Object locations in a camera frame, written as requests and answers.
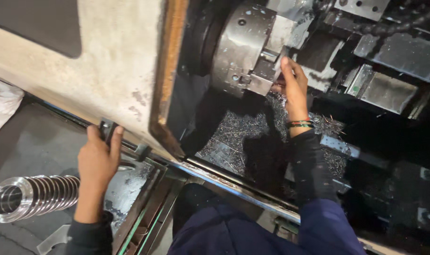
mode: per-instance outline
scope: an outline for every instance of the wrist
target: wrist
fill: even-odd
[[[293,113],[288,111],[288,122],[309,120],[308,112]]]
[[[79,192],[81,195],[91,195],[91,196],[103,196],[108,189],[107,185],[94,183],[94,182],[81,182],[79,185]]]

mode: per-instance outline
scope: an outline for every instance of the green strip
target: green strip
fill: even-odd
[[[148,207],[149,207],[149,203],[146,205],[146,207],[139,214],[135,224],[133,225],[132,230],[130,231],[130,233],[128,233],[128,236],[125,239],[124,244],[122,245],[122,248],[117,253],[117,255],[123,255],[124,254],[125,250],[127,249],[128,243],[130,243],[130,240],[133,238],[133,235],[135,234],[136,229],[138,229],[139,223],[141,222],[142,218],[144,217],[144,214],[146,214]]]

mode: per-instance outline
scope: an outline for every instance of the hand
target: hand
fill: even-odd
[[[121,141],[124,129],[116,127],[111,138],[111,148],[100,138],[99,128],[87,128],[87,143],[78,154],[78,171],[81,184],[106,190],[119,166]]]
[[[100,139],[97,126],[87,128],[87,143],[78,154],[81,184],[74,216],[77,222],[90,224],[100,221],[106,189],[119,166],[123,132],[121,126],[116,127],[110,149]]]
[[[281,59],[281,71],[283,72],[285,80],[277,81],[277,83],[272,86],[271,90],[286,95],[288,121],[307,119],[308,108],[306,105],[306,91],[308,88],[308,78],[305,76],[302,67],[286,56]],[[290,131],[291,137],[299,135],[307,130],[310,130],[310,128],[293,127]]]

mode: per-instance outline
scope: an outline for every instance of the floor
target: floor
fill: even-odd
[[[85,130],[56,117],[38,104],[23,105],[0,130],[0,182],[11,177],[76,175]],[[151,167],[119,171],[105,196],[115,232],[138,196]],[[60,226],[70,224],[75,206],[13,223],[0,223],[0,255],[38,254],[37,245]],[[63,254],[60,244],[48,254]]]

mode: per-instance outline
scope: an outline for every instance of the rusty edge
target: rusty edge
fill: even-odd
[[[184,152],[167,127],[167,118],[184,35],[187,6],[188,0],[167,0],[165,3],[165,20],[149,122],[152,136],[177,159],[184,157]]]

